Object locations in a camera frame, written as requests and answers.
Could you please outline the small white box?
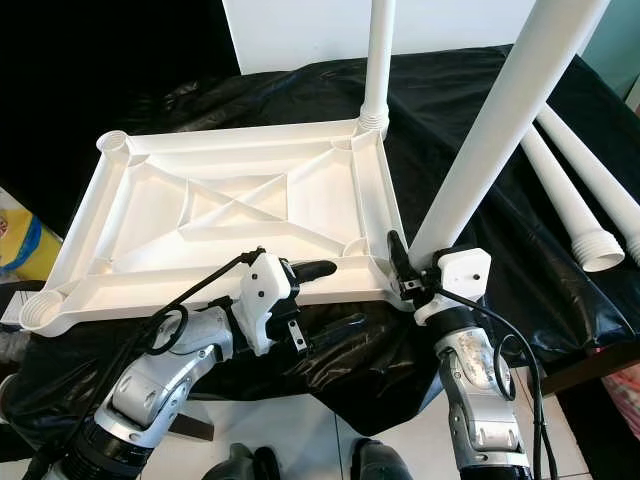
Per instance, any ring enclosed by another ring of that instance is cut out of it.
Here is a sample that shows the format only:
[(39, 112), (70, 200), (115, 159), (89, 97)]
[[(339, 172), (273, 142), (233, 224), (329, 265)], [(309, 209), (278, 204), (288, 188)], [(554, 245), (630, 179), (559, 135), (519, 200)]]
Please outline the small white box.
[(22, 329), (22, 323), (20, 323), (20, 320), (22, 320), (22, 311), (24, 306), (26, 306), (26, 297), (15, 296), (10, 298), (8, 306), (4, 308), (3, 315), (1, 315), (1, 325), (3, 325), (4, 328), (12, 330)]

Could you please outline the red patterned bag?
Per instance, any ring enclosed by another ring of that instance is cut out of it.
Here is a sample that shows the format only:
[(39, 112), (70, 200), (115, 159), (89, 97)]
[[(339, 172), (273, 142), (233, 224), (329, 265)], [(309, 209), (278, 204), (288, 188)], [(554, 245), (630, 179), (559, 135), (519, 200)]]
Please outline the red patterned bag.
[(628, 430), (640, 442), (640, 364), (603, 376), (602, 384)]

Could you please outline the grey robot left leg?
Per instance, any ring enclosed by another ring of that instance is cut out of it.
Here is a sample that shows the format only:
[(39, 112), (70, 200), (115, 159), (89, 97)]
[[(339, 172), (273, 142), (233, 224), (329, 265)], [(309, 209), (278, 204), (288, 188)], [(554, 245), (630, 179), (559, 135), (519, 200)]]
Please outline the grey robot left leg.
[(227, 460), (212, 466), (201, 480), (282, 480), (282, 471), (269, 445), (251, 451), (247, 445), (233, 443)]

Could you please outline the grey robot leg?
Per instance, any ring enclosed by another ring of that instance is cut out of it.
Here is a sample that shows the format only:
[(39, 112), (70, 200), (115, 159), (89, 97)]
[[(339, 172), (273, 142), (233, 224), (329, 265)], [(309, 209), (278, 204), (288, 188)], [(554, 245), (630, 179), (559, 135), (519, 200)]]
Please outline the grey robot leg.
[(227, 460), (212, 466), (201, 480), (282, 480), (282, 471), (269, 445), (251, 451), (247, 445), (233, 443)]
[(389, 445), (357, 439), (352, 449), (349, 480), (413, 480), (407, 463)]

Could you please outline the yellow and blue box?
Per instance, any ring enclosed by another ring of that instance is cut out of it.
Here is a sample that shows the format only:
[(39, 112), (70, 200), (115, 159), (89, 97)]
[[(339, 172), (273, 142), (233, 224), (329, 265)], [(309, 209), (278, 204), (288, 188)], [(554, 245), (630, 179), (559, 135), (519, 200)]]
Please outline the yellow and blue box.
[(61, 238), (8, 192), (1, 193), (1, 273), (45, 282), (58, 259)]

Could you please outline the white plastic table leg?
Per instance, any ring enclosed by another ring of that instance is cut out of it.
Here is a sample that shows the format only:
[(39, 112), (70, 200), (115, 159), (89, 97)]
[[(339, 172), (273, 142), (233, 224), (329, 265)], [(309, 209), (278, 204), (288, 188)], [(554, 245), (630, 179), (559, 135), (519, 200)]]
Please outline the white plastic table leg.
[(410, 243), (428, 268), (454, 246), (611, 0), (536, 0), (442, 186)]
[(392, 58), (396, 0), (372, 0), (367, 68), (357, 132), (384, 134), (389, 125), (390, 58)]
[(534, 125), (527, 128), (520, 145), (567, 230), (570, 251), (582, 270), (598, 273), (620, 265), (625, 260), (620, 242), (596, 219)]
[(594, 193), (609, 218), (621, 229), (626, 251), (630, 253), (631, 260), (640, 266), (640, 202), (605, 168), (599, 157), (549, 104), (539, 111), (538, 120), (585, 186)]

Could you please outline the grey robot right leg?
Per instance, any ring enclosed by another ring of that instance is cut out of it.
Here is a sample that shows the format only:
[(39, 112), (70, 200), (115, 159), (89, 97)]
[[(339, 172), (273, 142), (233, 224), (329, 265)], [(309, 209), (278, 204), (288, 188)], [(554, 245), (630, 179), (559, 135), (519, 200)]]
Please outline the grey robot right leg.
[(357, 439), (352, 449), (349, 480), (413, 480), (407, 463), (389, 445)]

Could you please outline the black plastic table cover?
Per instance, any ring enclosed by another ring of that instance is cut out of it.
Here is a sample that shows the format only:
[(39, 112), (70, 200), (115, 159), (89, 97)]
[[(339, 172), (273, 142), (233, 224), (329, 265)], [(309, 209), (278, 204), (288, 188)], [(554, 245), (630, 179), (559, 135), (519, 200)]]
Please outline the black plastic table cover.
[[(463, 137), (497, 77), (507, 47), (474, 47), (399, 55), (390, 72), (390, 175), (410, 230), (419, 228)], [(90, 178), (90, 140), (96, 134), (206, 131), (352, 118), (364, 83), (361, 60), (323, 61), (293, 72), (202, 76), (141, 87), (68, 87), (54, 97), (52, 124), (77, 140), (56, 142), (63, 164), (38, 173), (3, 164), (3, 179), (37, 210), (67, 227), (69, 197)], [(585, 61), (573, 60), (550, 105), (579, 134), (632, 195), (640, 195), (640, 119), (609, 91)], [(640, 268), (585, 273), (572, 260), (564, 229), (524, 155), (516, 154), (463, 233), (462, 242), (492, 252), (494, 282), (486, 300), (534, 344), (549, 372), (584, 360), (590, 349), (640, 342)], [(436, 396), (436, 362), (412, 317), (384, 303), (307, 307), (303, 330), (323, 317), (366, 315), (364, 334), (315, 340), (305, 357), (293, 353), (215, 367), (198, 383), (205, 401), (265, 401), (311, 394), (358, 433), (374, 435), (410, 421)], [(93, 384), (131, 320), (77, 326), (59, 338), (35, 340), (3, 389), (0, 415), (36, 445), (68, 433), (91, 402)]]

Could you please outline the brown wooden table beam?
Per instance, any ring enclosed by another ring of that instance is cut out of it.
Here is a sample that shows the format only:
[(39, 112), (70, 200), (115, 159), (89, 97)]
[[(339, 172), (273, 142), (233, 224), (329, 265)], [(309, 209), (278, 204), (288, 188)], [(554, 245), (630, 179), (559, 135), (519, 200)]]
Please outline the brown wooden table beam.
[(576, 364), (548, 374), (541, 380), (540, 393), (554, 396), (561, 390), (576, 387), (585, 381), (605, 378), (636, 364), (640, 364), (640, 342), (614, 344), (598, 349)]
[(195, 439), (198, 440), (198, 442), (212, 442), (215, 438), (214, 425), (211, 425), (210, 422), (186, 415), (186, 413), (178, 413), (178, 415), (174, 417), (172, 424), (170, 424), (168, 431), (170, 434)]

